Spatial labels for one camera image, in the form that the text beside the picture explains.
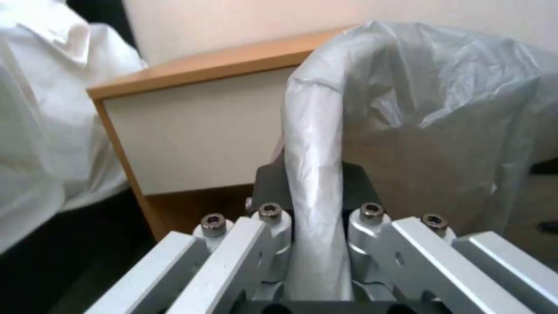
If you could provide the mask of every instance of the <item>black metal base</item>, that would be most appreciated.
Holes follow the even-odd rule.
[[[426,314],[451,313],[441,302],[245,301],[231,314]]]

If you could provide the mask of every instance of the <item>hex socket bolt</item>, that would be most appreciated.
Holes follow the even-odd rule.
[[[274,225],[281,221],[282,211],[283,209],[277,203],[265,203],[258,208],[259,219]]]
[[[360,219],[369,225],[382,223],[384,213],[382,205],[377,203],[364,203],[360,207]]]
[[[440,215],[426,213],[422,215],[420,221],[436,234],[443,236],[448,228],[448,221]]]
[[[205,215],[200,224],[201,231],[206,237],[220,237],[227,231],[225,217],[219,213]]]

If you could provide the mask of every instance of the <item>wooden edge trim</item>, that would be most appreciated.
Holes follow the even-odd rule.
[[[300,65],[314,49],[343,28],[187,56],[87,89],[106,99]]]
[[[163,237],[166,236],[168,230],[165,228],[163,221],[158,216],[158,214],[151,208],[146,197],[143,195],[140,185],[132,170],[132,167],[130,166],[128,158],[126,157],[126,153],[124,152],[124,147],[122,146],[122,143],[118,139],[114,125],[112,124],[112,121],[108,116],[107,110],[105,109],[103,102],[101,100],[94,100],[93,103],[95,104],[95,108],[99,113],[99,118],[103,123],[108,138],[110,139],[110,142],[114,147],[114,151],[118,159],[120,160],[120,163],[122,165],[122,168],[124,169],[126,177],[128,178],[128,182],[132,187],[132,191],[136,195],[136,199],[138,200],[139,207],[141,208],[143,215],[145,216],[147,223],[149,224],[151,232],[153,233],[155,239],[157,241],[160,241],[163,239]]]

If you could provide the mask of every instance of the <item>white plastic sheet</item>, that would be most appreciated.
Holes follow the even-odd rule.
[[[0,2],[0,253],[126,176],[85,89],[145,66],[63,1]]]
[[[285,163],[293,299],[350,299],[341,159],[393,218],[435,212],[457,233],[502,231],[531,163],[558,156],[558,56],[510,39],[368,23],[289,78]]]

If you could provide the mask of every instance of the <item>silver metal part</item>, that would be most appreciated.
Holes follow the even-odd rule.
[[[277,203],[265,203],[258,208],[259,219],[274,225],[281,221],[283,209]]]
[[[364,203],[360,207],[360,219],[372,225],[381,223],[384,213],[382,205],[377,203]]]
[[[230,231],[230,229],[232,229],[233,226],[234,226],[234,223],[232,221],[226,219],[225,220],[225,233],[223,233],[221,236],[218,236],[218,237],[208,237],[208,236],[205,235],[205,233],[204,233],[204,231],[201,227],[201,224],[199,224],[194,229],[194,232],[192,233],[192,235],[202,239],[205,242],[205,244],[208,248],[208,251],[210,253],[213,253],[213,251],[215,251],[215,249],[217,248],[217,246],[219,246],[221,241],[223,241],[223,239],[225,239],[225,236]]]
[[[262,282],[261,286],[259,287],[258,291],[254,295],[252,300],[278,301],[283,297],[284,289],[285,289],[285,285],[283,282],[277,282],[277,283]]]
[[[261,212],[255,212],[252,219],[261,220]],[[281,211],[281,218],[277,223],[271,224],[270,228],[273,238],[270,245],[275,254],[269,272],[263,281],[276,283],[285,280],[285,276],[287,276],[288,262],[291,256],[291,216],[287,212]]]
[[[246,209],[246,212],[250,212],[250,208],[252,207],[252,197],[247,197],[246,200],[244,201],[244,208]]]
[[[275,253],[271,261],[270,269],[263,281],[276,283],[285,280],[288,271],[288,261],[291,257],[291,245]]]
[[[442,216],[434,213],[422,215],[420,221],[439,236],[444,236],[446,234],[446,229],[448,229],[448,221]]]
[[[239,218],[167,314],[228,313],[233,303],[251,299],[273,257],[270,228]]]
[[[397,301],[391,289],[383,283],[360,283],[353,280],[356,301]]]
[[[362,231],[370,237],[357,245],[409,299],[433,295],[453,313],[531,313],[415,217]]]
[[[558,274],[493,232],[460,237],[453,247],[537,313],[558,313]]]
[[[227,231],[225,217],[219,213],[205,215],[200,226],[206,237],[220,237]]]
[[[199,239],[171,231],[87,313],[157,313],[172,304],[208,255]]]
[[[353,211],[349,216],[347,230],[347,246],[349,250],[351,278],[360,283],[381,282],[389,284],[389,280],[381,273],[378,263],[364,251],[370,237],[377,236],[381,227],[389,224],[389,215],[382,216],[381,224],[369,224],[360,217],[360,210]]]

